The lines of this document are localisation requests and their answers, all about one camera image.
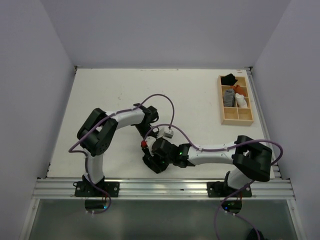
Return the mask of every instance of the white object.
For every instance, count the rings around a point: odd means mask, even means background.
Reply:
[[[245,77],[247,83],[249,82],[245,70],[78,68],[47,176],[79,178],[83,175],[83,157],[78,153],[68,153],[68,150],[77,141],[77,132],[93,109],[101,108],[105,111],[127,109],[154,93],[163,93],[171,98],[175,106],[173,124],[184,130],[195,143],[207,145],[228,143],[237,139],[238,135],[264,139],[254,101],[250,106],[255,119],[251,126],[221,125],[218,86],[214,79],[230,73]],[[253,100],[249,85],[247,91]],[[154,106],[158,110],[159,121],[153,125],[170,123],[172,109],[165,98],[153,97],[144,103],[144,106]],[[187,168],[170,165],[164,172],[156,174],[142,160],[144,153],[140,147],[141,141],[142,137],[134,126],[117,130],[104,155],[104,176],[143,179],[224,179],[227,171],[236,168],[234,165],[223,163],[201,164]],[[175,133],[171,142],[181,144],[187,141],[180,133]]]
[[[115,113],[115,111],[106,111],[105,113],[109,116]],[[116,129],[118,130],[133,124],[140,124],[144,119],[144,117],[145,117],[144,112],[140,108],[137,108],[136,110],[116,114],[111,118],[115,119],[118,122],[118,125],[116,126]]]
[[[88,154],[87,167],[88,167],[88,172],[89,172],[91,181],[94,184],[96,184],[100,182],[101,179],[104,178],[104,172],[103,172],[104,155],[101,154],[101,155],[91,156],[90,152],[88,152],[86,149],[84,149],[84,151]],[[89,181],[88,174],[84,173],[84,176]]]
[[[247,109],[248,108],[248,104],[245,100],[245,96],[240,95],[239,93],[235,94],[235,100],[236,103],[239,105],[240,108],[242,109]]]
[[[218,145],[197,145],[198,148],[202,149],[223,149],[224,147],[230,147],[235,145],[234,141],[227,144]],[[193,165],[200,164],[233,164],[232,155],[235,154],[236,149],[224,150],[224,151],[199,151],[194,147],[190,147],[188,151],[188,161]]]

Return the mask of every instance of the wooden tray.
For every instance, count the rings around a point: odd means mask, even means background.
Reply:
[[[233,107],[224,106],[223,97],[225,95],[225,91],[231,87],[227,85],[221,85],[221,77],[223,76],[219,76],[217,80],[221,124],[250,126],[254,122],[254,116],[252,114],[246,78],[243,76],[235,76],[237,82],[234,85],[239,85],[243,88],[246,94],[244,99],[248,105],[248,108],[240,108],[236,101],[234,101]]]

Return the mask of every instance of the gray object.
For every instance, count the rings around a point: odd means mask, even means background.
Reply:
[[[119,200],[107,213],[92,217],[81,200],[42,199],[29,239],[216,240],[213,216],[219,202]],[[268,239],[298,239],[286,200],[247,200],[240,215]],[[245,240],[252,228],[223,211],[217,224],[225,240]]]
[[[235,90],[232,88],[225,90],[224,96],[223,96],[223,105],[225,107],[233,107],[235,105]]]

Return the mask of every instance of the purple cable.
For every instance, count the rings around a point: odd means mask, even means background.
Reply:
[[[124,110],[120,110],[120,111],[117,111],[115,113],[112,113],[110,114],[109,116],[106,116],[105,118],[103,118],[102,120],[100,120],[96,125],[93,126],[93,128],[90,129],[90,131],[88,131],[81,139],[79,139],[72,147],[70,147],[69,149],[69,153],[71,154],[74,154],[74,153],[82,153],[85,155],[85,163],[84,163],[84,167],[85,167],[85,171],[87,173],[87,177],[88,177],[88,180],[90,182],[90,184],[97,190],[99,190],[100,192],[102,192],[103,194],[105,194],[108,198],[109,198],[109,204],[107,206],[107,208],[105,208],[104,210],[102,211],[97,211],[97,212],[93,212],[93,214],[101,214],[101,213],[104,213],[105,211],[107,211],[111,205],[111,197],[110,195],[103,189],[97,187],[91,180],[90,178],[90,175],[89,175],[89,171],[88,171],[88,154],[85,152],[85,151],[82,151],[82,150],[75,150],[75,148],[80,144],[82,143],[94,130],[96,130],[97,127],[101,126],[105,121],[107,121],[109,118],[112,118],[113,116],[117,115],[117,114],[122,114],[122,113],[126,113],[126,112],[131,112],[131,111],[134,111],[138,108],[140,108],[147,100],[149,100],[150,98],[152,97],[155,97],[155,96],[161,96],[161,97],[164,97],[166,99],[169,100],[171,106],[172,106],[172,118],[171,118],[171,122],[170,124],[173,123],[174,121],[174,118],[175,118],[175,106],[174,106],[174,103],[171,101],[171,99],[169,97],[167,97],[166,95],[164,94],[161,94],[161,93],[155,93],[155,94],[152,94],[150,96],[148,96],[145,100],[143,100],[138,106],[134,107],[134,108],[128,108],[128,109],[124,109]]]
[[[199,147],[197,147],[196,145],[194,145],[190,138],[184,133],[184,131],[182,131],[179,127],[175,126],[175,125],[172,125],[172,124],[167,124],[167,123],[163,123],[163,124],[158,124],[158,125],[155,125],[153,126],[147,133],[146,135],[144,136],[143,140],[146,140],[147,136],[150,134],[151,131],[153,131],[153,129],[155,128],[158,128],[158,127],[162,127],[162,126],[169,126],[169,127],[172,127],[174,129],[177,129],[184,137],[185,139],[190,143],[190,145],[195,148],[196,150],[198,151],[201,151],[201,152],[221,152],[221,151],[226,151],[226,150],[230,150],[230,149],[234,149],[234,148],[238,148],[238,147],[241,147],[241,146],[244,146],[244,145],[247,145],[247,144],[254,144],[254,143],[270,143],[270,144],[273,144],[273,145],[276,145],[279,149],[280,149],[280,154],[279,156],[271,163],[271,165],[274,165],[276,164],[280,159],[281,157],[283,156],[284,154],[284,150],[282,148],[282,146],[280,144],[278,144],[277,142],[274,142],[274,141],[271,141],[271,140],[267,140],[267,139],[257,139],[257,140],[249,140],[249,141],[245,141],[245,142],[242,142],[242,143],[239,143],[239,144],[235,144],[233,146],[229,146],[227,147],[226,149],[224,148],[217,148],[217,149],[206,149],[206,148],[202,148],[200,149]],[[215,213],[214,213],[214,219],[213,219],[213,224],[214,224],[214,230],[215,230],[215,235],[217,237],[218,240],[221,240],[220,238],[220,235],[218,233],[218,227],[217,227],[217,218],[218,218],[218,213],[219,213],[219,210],[221,209],[220,207],[224,204],[224,202],[227,201],[227,199],[237,195],[238,193],[240,193],[241,191],[243,191],[244,189],[248,188],[252,183],[254,182],[251,181],[249,182],[248,184],[244,185],[243,187],[241,187],[240,189],[236,190],[235,192],[233,192],[232,194],[230,194],[229,196],[225,197],[219,207],[216,209]],[[243,216],[240,216],[240,215],[235,215],[237,216],[238,218],[246,221],[248,224],[250,224],[253,229],[255,230],[256,234],[257,234],[257,238],[258,240],[261,240],[260,239],[260,234],[258,232],[258,229],[251,223],[249,222],[247,219],[245,219]]]

